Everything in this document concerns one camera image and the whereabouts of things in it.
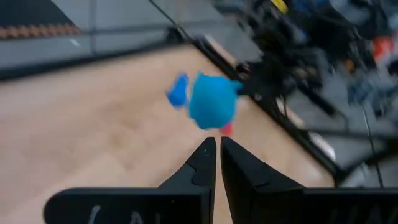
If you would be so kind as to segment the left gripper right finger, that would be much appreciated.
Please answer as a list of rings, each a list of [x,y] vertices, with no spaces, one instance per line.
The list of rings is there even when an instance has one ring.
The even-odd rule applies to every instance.
[[[398,189],[307,188],[229,137],[221,170],[234,224],[398,224]]]

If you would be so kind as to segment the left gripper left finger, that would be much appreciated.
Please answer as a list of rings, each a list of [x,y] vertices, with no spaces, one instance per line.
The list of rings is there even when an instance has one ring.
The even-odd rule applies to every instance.
[[[80,187],[51,196],[45,224],[212,224],[216,141],[206,138],[158,187]]]

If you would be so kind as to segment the teal measuring cup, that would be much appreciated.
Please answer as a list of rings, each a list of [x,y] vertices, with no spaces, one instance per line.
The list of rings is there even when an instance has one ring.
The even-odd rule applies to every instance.
[[[242,88],[237,80],[199,72],[192,85],[189,117],[200,129],[225,127],[234,119],[238,91]]]

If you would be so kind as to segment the small blue measuring cup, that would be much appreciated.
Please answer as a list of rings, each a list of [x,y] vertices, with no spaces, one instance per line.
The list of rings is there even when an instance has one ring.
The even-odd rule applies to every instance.
[[[174,108],[181,108],[187,102],[188,85],[188,75],[186,73],[179,73],[171,88],[166,92],[166,97]]]

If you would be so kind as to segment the wide black hazard-striped mat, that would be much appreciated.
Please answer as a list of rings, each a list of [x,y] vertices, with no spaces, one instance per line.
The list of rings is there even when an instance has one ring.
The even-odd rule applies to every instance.
[[[0,40],[79,34],[52,0],[0,0]]]

